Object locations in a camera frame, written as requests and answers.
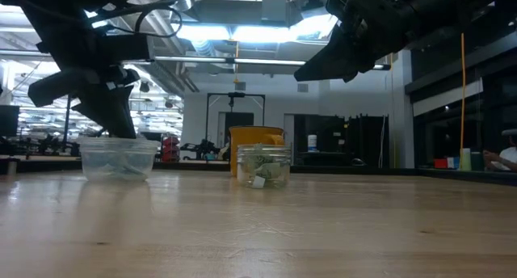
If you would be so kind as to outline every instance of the yellow cable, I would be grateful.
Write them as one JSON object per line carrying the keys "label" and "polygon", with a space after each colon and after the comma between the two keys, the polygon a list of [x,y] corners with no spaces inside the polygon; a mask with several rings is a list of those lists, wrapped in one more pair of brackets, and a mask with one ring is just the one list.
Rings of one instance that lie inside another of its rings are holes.
{"label": "yellow cable", "polygon": [[465,68],[465,34],[461,33],[461,69],[463,70],[463,96],[461,98],[461,135],[460,135],[460,170],[463,168],[463,140],[465,133],[465,87],[467,70]]}

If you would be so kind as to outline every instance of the clear plastic container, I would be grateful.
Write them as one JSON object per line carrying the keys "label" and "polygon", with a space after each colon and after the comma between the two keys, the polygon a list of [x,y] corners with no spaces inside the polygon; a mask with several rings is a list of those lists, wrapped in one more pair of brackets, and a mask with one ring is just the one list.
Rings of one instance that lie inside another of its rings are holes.
{"label": "clear plastic container", "polygon": [[242,186],[280,188],[289,182],[291,149],[284,145],[240,145],[237,179]]}
{"label": "clear plastic container", "polygon": [[82,172],[90,181],[144,181],[153,169],[158,141],[85,137],[81,144]]}

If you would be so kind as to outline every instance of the workbench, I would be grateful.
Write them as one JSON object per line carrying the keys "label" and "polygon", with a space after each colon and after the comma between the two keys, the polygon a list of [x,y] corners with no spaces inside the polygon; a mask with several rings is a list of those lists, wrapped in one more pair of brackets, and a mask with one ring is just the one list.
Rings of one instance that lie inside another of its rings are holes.
{"label": "workbench", "polygon": [[516,277],[517,188],[420,176],[0,177],[2,277]]}

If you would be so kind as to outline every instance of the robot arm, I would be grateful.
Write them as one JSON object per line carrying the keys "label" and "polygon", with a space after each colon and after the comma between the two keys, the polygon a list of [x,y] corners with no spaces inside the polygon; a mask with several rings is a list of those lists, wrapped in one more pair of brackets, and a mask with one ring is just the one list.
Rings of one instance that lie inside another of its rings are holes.
{"label": "robot arm", "polygon": [[[154,9],[170,9],[172,1],[134,6],[128,0],[0,0],[20,6],[41,38],[37,48],[50,53],[61,72],[34,82],[28,96],[37,107],[65,95],[79,99],[72,107],[117,137],[135,138],[128,106],[133,83],[140,79],[123,61],[153,60],[146,34],[108,36],[107,30],[93,28],[85,11],[97,11],[96,20],[141,12],[141,19]],[[111,3],[116,8],[104,11]]]}
{"label": "robot arm", "polygon": [[497,0],[327,0],[339,22],[328,45],[295,72],[298,81],[342,78],[373,68],[375,61],[418,46],[442,28],[463,30]]}

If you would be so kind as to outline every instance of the yellow bucket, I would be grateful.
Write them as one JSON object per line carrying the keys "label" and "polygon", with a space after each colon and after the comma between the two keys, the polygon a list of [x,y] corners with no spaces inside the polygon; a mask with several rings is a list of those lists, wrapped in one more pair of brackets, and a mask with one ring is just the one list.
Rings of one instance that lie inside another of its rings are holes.
{"label": "yellow bucket", "polygon": [[230,167],[232,176],[237,176],[237,147],[239,145],[283,145],[284,130],[281,128],[238,126],[229,128],[232,137],[232,154]]}

